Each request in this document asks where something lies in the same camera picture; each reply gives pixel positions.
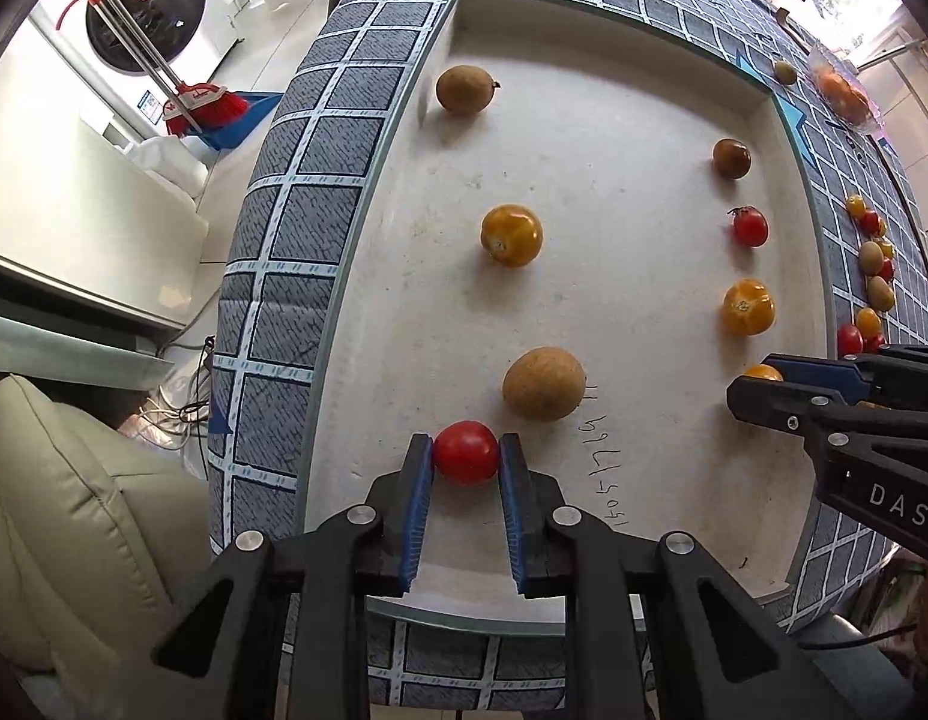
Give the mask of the dark brown tomato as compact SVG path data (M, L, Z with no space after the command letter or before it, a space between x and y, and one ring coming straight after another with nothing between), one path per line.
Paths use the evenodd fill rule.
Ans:
M739 181L752 166L749 146L736 138L720 138L711 150L711 162L715 171L728 181Z

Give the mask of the beige sofa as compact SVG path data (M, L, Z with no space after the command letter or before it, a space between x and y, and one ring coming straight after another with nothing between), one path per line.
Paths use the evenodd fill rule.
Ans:
M119 717L117 671L210 564L208 486L28 379L0 380L0 653L78 712Z

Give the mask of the checkered star tablecloth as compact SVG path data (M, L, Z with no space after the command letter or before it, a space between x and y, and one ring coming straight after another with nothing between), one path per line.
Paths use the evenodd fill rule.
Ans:
M308 406L318 403L319 342L327 335L332 288L342 281L343 250L357 231L370 187L371 158L382 154L386 124L396 121L397 94L407 91L425 39L436 34L451 0L343 0L329 15L275 112L236 223L221 283L212 372L210 539L223 548L249 528L280 538L303 514L292 483L304 483L309 461ZM755 78L772 82L773 59L807 60L775 25L762 0L578 0L676 34ZM772 88L798 114L801 156L811 156L812 192L824 233L832 305L839 319L863 307L860 277L851 276L851 243L860 236L839 211L842 190L861 188L891 211L897 244L897 296L891 340L928 341L928 275L918 265L920 234L903 212L917 202L890 143L881 151L837 130L811 82L796 91ZM811 515L811 541L798 548L796 590L767 610L789 632L853 598L891 561L891 541L853 518L822 507ZM555 637L482 635L371 614L370 694L380 706L418 710L550 709L563 699L563 663Z

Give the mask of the white rectangular tray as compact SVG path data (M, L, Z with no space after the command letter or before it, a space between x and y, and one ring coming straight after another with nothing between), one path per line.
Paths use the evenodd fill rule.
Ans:
M436 97L455 65L500 83L471 117ZM749 146L739 181L713 167L720 138ZM796 440L736 421L725 392L773 351L834 348L807 174L772 89L710 52L568 0L453 0L345 250L304 527L360 502L414 434L475 419L518 434L574 507L631 535L690 533L757 600L791 589L811 465ZM498 205L539 218L529 265L482 247ZM759 249L732 237L729 211L744 205L770 226ZM777 317L736 337L721 304L746 278L770 289ZM580 405L554 422L501 396L539 346L567 349L586 374Z

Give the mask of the large yellow tomato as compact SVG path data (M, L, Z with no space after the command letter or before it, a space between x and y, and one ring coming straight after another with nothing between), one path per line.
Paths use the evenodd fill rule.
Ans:
M754 278L734 283L721 304L721 323L736 337L754 337L772 327L777 306L764 283Z

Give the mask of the yellow cherry tomato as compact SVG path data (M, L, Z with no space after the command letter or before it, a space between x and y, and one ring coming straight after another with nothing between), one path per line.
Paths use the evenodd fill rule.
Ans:
M863 307L855 316L855 327L866 341L879 338L882 335L881 316L871 307Z
M749 367L744 372L744 377L772 380L772 382L783 382L785 380L782 372L778 371L777 367L770 366L770 364L755 364L755 366Z
M845 208L853 220L858 221L868 213L868 205L859 193L853 193L845 200Z
M896 256L896 249L887 239L878 239L876 244L879 245L879 249L882 250L882 255L887 260L892 260Z
M480 225L480 243L500 265L521 268L540 254L544 229L534 211L523 205L498 205Z

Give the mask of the red mop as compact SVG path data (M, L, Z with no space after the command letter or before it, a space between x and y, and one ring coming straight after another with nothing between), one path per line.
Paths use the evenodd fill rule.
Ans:
M164 99L135 107L152 124L163 124L174 137L203 135L231 127L244 119L252 104L241 94L213 82L189 83L174 73L163 55L133 20L121 0L86 0L114 32L133 62L150 76Z

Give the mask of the red cherry tomato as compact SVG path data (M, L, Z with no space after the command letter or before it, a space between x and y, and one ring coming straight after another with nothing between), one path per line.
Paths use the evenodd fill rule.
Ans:
M444 427L433 442L433 463L451 483L477 486L490 481L500 466L495 434L478 421Z
M749 249L759 249L770 238L770 226L759 208L752 205L736 206L729 211L734 241Z
M884 281L890 283L894 279L894 262L891 259L885 259L878 271L878 275Z
M858 220L858 226L869 239L879 239L885 234L885 222L874 210L866 210Z
M844 323L837 330L837 355L840 359L846 356L861 355L864 351L864 338L860 329L854 323Z
M876 335L864 340L864 351L866 353L877 353L886 344L887 340L882 335Z

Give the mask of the washing machine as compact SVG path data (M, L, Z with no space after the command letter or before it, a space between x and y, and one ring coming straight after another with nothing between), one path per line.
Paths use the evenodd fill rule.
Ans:
M121 0L176 75L208 82L238 42L224 0ZM34 16L57 44L70 49L112 93L133 107L161 103L164 94L133 62L86 0L39 0Z

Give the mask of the orange tangerines in bowl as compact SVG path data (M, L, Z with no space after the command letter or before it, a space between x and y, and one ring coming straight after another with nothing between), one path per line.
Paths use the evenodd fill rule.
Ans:
M868 121L868 96L861 89L855 88L832 68L817 71L814 83L822 98L835 114L853 125L863 125Z

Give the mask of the brown longan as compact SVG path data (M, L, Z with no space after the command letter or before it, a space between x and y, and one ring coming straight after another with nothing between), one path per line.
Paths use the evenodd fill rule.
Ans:
M775 60L773 62L773 76L777 78L780 85L791 86L798 83L798 72L786 60Z
M508 369L501 396L511 411L531 421L554 422L573 413L586 392L586 374L570 351L539 346Z
M500 83L487 70L455 65L439 75L436 97L446 112L471 117L489 107L498 88Z
M885 255L881 246L874 241L864 241L858 252L858 265L865 277L877 277L884 266Z
M866 283L866 297L871 309L887 314L896 307L896 294L883 277L871 277Z

